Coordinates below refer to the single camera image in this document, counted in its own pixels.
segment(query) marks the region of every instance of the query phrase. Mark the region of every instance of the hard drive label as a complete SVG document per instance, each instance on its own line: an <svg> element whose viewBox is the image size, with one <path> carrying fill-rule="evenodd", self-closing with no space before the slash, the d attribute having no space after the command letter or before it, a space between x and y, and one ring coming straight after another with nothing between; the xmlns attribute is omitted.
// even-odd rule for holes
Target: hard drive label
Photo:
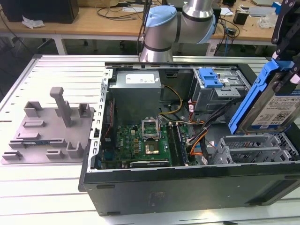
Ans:
<svg viewBox="0 0 300 225"><path fill-rule="evenodd" d="M300 107L300 96L274 95L252 123L253 128L275 128Z"/></svg>

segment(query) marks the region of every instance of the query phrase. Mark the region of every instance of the slotted metal surface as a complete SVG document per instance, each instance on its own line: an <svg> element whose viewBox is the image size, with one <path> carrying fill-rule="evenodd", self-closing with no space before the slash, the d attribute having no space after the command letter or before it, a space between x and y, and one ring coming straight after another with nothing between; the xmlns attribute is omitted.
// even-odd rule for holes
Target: slotted metal surface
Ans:
<svg viewBox="0 0 300 225"><path fill-rule="evenodd" d="M248 63L259 73L264 58L174 57L177 62ZM52 86L64 88L71 107L87 102L97 107L104 62L137 62L135 56L43 56L32 60L7 97L0 103L0 151L22 121L27 101L38 100L42 107L55 107L49 96ZM100 217L87 193L77 190L80 164L0 165L0 224L94 223L99 225L139 224L298 224L300 189L271 206L153 213Z"/></svg>

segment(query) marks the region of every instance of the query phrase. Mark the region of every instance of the black cable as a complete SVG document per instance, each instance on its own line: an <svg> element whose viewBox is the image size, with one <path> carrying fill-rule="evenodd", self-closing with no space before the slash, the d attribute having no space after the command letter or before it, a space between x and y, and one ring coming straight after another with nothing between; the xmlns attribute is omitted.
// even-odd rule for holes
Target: black cable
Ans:
<svg viewBox="0 0 300 225"><path fill-rule="evenodd" d="M149 11L150 11L150 8L151 8L151 4L152 4L152 0L146 0L145 4L144 4L143 20L142 20L142 24L141 24L141 27L140 27L140 32L139 32L139 35L137 37L137 43L136 43L137 55L139 55L138 43L140 41L141 33L143 34L143 36L145 36L146 23L147 23L147 20L148 20L148 14L149 14Z"/></svg>
<svg viewBox="0 0 300 225"><path fill-rule="evenodd" d="M27 47L26 44L24 44L24 42L8 27L8 25L6 24L6 22L4 21L3 17L2 17L2 12L3 10L0 9L0 17L1 17L1 20L3 21L4 25L6 26L6 28L22 43L22 45L31 53L34 55L34 53L32 52L32 50L30 50L29 47Z"/></svg>
<svg viewBox="0 0 300 225"><path fill-rule="evenodd" d="M237 31L238 31L238 32L237 32L236 34L234 34L234 35L229 34L229 33L227 32L226 22L228 22L228 23L232 24L233 26L235 26L235 27L237 28ZM222 44L222 42L223 42L223 40L224 40L224 38L225 38L225 35L227 35L228 37L231 38L231 46L230 46L230 49L228 50L228 53L229 53L230 50L232 49L232 45L233 45L233 42L234 42L235 38L236 38L237 36L240 35L240 29L239 29L239 27L236 26L234 23L232 23L232 22L230 22L230 21L228 21L228 20L226 20L226 19L224 19L224 18L221 18L221 19L220 19L220 22L218 22L218 23L221 24L221 25L223 26L224 34L223 34L223 38L222 38L221 42L219 43L219 45L218 45L217 48L216 48L216 51L215 51L215 53L214 53L214 56L215 56L216 53L219 51L219 49L220 49L220 47L221 47L221 44Z"/></svg>
<svg viewBox="0 0 300 225"><path fill-rule="evenodd" d="M106 7L103 7L103 8L100 8L98 11L97 11L97 14L101 17L104 17L106 19L126 19L126 17L129 17L131 15L136 15L136 14L139 14L139 13L142 13L142 12L136 12L136 13L131 13L131 14L128 14L128 15L120 15L120 16L106 16L106 15L103 15L103 14L100 14L100 11L103 10L103 9L106 9Z"/></svg>
<svg viewBox="0 0 300 225"><path fill-rule="evenodd" d="M3 97L5 97L5 95L3 94L3 91L2 91L2 89L1 89L1 87L0 87L0 94L1 94Z"/></svg>

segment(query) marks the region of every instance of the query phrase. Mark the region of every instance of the power cord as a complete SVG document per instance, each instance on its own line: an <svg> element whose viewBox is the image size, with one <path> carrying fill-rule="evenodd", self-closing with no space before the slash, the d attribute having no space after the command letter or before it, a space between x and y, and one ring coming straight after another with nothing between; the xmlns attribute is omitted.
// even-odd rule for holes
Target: power cord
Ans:
<svg viewBox="0 0 300 225"><path fill-rule="evenodd" d="M148 20L148 14L151 8L151 4L152 4L152 0L145 0L145 4L144 4L144 13L143 13L143 17L142 17L142 24L140 27L140 31L139 31L139 35L137 37L137 42L136 42L136 53L137 55L139 55L139 41L141 38L141 34L143 35L143 37L145 36L145 29L146 29L146 24L147 24L147 20Z"/></svg>
<svg viewBox="0 0 300 225"><path fill-rule="evenodd" d="M107 16L107 14L108 14L109 11L111 11L113 13L117 13L119 11L122 11L125 8L132 8L135 11L135 13L131 13L131 14L128 14L128 15L121 15L121 16ZM108 7L101 7L100 9L98 9L97 6L96 6L97 14L99 16L101 16L101 17L106 18L106 19L118 20L118 21L135 20L135 18L132 18L131 15L137 15L142 20L142 18L139 16L139 13L142 13L142 12L137 12L136 9L133 8L133 7L125 7L125 8L122 8L122 9L117 10L117 11L112 11ZM105 15L103 15L103 14L100 13L103 9L107 9L107 13Z"/></svg>
<svg viewBox="0 0 300 225"><path fill-rule="evenodd" d="M0 17L1 17L1 20L3 21L4 25L6 26L6 28L22 43L22 45L31 53L34 55L34 53L32 52L32 50L30 50L29 47L27 47L26 44L24 44L24 42L8 27L8 25L6 24L6 22L4 21L3 17L2 17L2 12L3 10L0 9Z"/></svg>
<svg viewBox="0 0 300 225"><path fill-rule="evenodd" d="M228 32L228 27L226 26L226 22L227 22L227 23L230 23L230 24L232 24L233 26L236 27L237 32L236 32L234 35L229 34L229 32ZM225 49L225 55L226 55L227 53L230 52L230 50L231 50L231 48L232 48L232 45L233 45L233 42L234 42L235 38L238 37L238 36L240 35L240 29L239 29L239 27L238 27L237 25L235 25L234 23L232 23L232 22L230 22L230 21L228 21L228 20L226 20L226 19L224 19L224 18L221 18L220 21L219 21L218 23L222 25L223 30L224 30L224 34L223 34L222 40L220 41L219 45L218 45L217 48L216 48L216 51L215 51L214 56L215 56L216 53L219 51L219 49L220 49L220 47L221 47L221 44L223 43L223 41L224 41L224 39L225 39L225 36L226 36L226 38L228 38L228 37L231 38L231 45L230 45L230 48L228 49L228 52L226 52L226 51L227 51L227 48Z"/></svg>

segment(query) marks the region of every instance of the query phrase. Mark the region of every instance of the black computer case side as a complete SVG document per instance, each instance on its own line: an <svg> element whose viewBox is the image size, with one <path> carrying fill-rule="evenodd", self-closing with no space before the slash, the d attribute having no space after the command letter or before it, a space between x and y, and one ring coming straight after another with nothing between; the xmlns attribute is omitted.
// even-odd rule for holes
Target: black computer case side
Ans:
<svg viewBox="0 0 300 225"><path fill-rule="evenodd" d="M250 67L236 66L253 84L256 75ZM285 134L300 150L299 128L292 124ZM84 166L80 185L100 216L263 206L273 204L300 186L300 164L183 166L89 173Z"/></svg>

